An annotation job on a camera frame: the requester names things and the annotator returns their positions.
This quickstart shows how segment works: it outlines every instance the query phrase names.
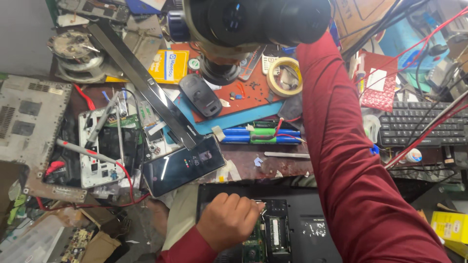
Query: yellow tape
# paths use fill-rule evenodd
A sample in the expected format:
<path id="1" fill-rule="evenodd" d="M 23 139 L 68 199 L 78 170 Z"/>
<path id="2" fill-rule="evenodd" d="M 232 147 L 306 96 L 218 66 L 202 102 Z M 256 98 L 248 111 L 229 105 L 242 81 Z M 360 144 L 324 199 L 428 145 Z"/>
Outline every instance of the yellow tape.
<path id="1" fill-rule="evenodd" d="M 187 75 L 188 51 L 159 50 L 154 59 L 148 72 L 158 83 L 178 84 Z M 108 76 L 106 82 L 128 82 L 128 80 Z"/>
<path id="2" fill-rule="evenodd" d="M 277 68 L 278 66 L 289 66 L 297 73 L 299 77 L 299 86 L 295 90 L 284 90 L 276 83 L 273 74 L 275 72 L 275 68 Z M 291 97 L 298 94 L 302 91 L 302 76 L 299 70 L 299 62 L 293 58 L 278 58 L 270 66 L 270 69 L 268 70 L 268 74 L 266 76 L 266 81 L 270 89 L 281 97 Z"/>

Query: blue mat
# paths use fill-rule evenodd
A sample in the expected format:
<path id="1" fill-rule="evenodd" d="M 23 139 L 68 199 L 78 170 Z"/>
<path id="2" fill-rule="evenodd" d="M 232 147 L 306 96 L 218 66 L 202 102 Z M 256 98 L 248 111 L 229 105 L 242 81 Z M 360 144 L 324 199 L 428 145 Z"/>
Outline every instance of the blue mat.
<path id="1" fill-rule="evenodd" d="M 134 14 L 161 14 L 161 11 L 140 0 L 126 0 L 126 2 L 128 8 Z"/>
<path id="2" fill-rule="evenodd" d="M 279 112 L 281 106 L 283 106 L 284 100 L 266 104 L 263 106 L 258 106 L 255 108 L 235 112 L 232 114 L 224 115 L 218 118 L 211 120 L 203 121 L 201 123 L 195 123 L 195 119 L 192 115 L 192 110 L 189 106 L 189 101 L 184 97 L 183 94 L 180 94 L 180 103 L 178 99 L 174 101 L 177 107 L 181 112 L 187 117 L 187 119 L 193 124 L 198 133 L 206 135 L 212 133 L 211 128 L 215 126 L 221 127 L 221 129 L 227 129 L 237 125 L 241 125 L 250 121 L 258 120 L 265 118 L 271 115 L 275 115 Z"/>

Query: green circuit board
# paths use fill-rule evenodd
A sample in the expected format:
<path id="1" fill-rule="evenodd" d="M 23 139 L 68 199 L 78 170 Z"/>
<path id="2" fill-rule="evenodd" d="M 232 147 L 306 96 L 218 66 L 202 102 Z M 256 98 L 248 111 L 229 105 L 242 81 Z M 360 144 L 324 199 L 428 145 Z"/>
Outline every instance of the green circuit board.
<path id="1" fill-rule="evenodd" d="M 271 240 L 271 252 L 273 254 L 289 254 L 289 248 L 282 245 L 282 241 L 288 239 L 287 236 L 284 236 L 285 233 L 281 231 L 281 222 L 284 222 L 286 219 L 281 217 L 270 216 L 270 240 Z"/>
<path id="2" fill-rule="evenodd" d="M 265 224 L 261 217 L 257 220 L 250 237 L 242 243 L 242 263 L 264 263 L 266 259 L 266 246 L 263 238 Z"/>

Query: yellow box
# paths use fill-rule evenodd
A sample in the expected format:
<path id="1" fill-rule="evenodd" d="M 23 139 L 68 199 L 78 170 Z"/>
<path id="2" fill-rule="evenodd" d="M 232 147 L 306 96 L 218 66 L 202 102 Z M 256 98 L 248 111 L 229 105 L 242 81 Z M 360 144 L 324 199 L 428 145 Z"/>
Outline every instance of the yellow box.
<path id="1" fill-rule="evenodd" d="M 431 226 L 445 240 L 445 246 L 468 259 L 468 215 L 434 212 Z"/>
<path id="2" fill-rule="evenodd" d="M 178 84 L 187 75 L 187 50 L 159 50 L 148 69 L 158 83 Z M 128 82 L 128 80 L 107 77 L 106 82 Z"/>

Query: white bottle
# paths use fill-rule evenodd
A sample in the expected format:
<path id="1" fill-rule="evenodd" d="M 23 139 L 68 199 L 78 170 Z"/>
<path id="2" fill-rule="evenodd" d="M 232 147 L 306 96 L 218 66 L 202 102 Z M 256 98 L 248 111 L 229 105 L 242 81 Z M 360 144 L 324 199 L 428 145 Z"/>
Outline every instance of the white bottle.
<path id="1" fill-rule="evenodd" d="M 400 163 L 420 162 L 423 159 L 421 152 L 418 149 L 412 149 L 406 154 L 405 158 L 400 160 Z"/>

